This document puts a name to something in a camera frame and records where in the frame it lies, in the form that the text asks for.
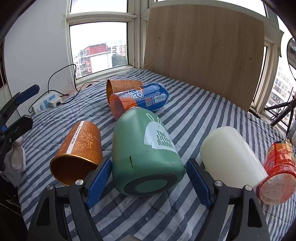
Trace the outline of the white gloved left hand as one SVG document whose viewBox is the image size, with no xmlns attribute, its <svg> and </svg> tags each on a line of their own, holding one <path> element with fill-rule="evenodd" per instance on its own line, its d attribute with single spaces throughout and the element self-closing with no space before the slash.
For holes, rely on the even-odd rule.
<svg viewBox="0 0 296 241">
<path fill-rule="evenodd" d="M 13 142 L 12 149 L 4 159 L 4 171 L 1 171 L 4 180 L 13 184 L 14 187 L 20 184 L 22 174 L 26 170 L 26 154 L 22 144 L 23 137 L 19 137 Z"/>
</svg>

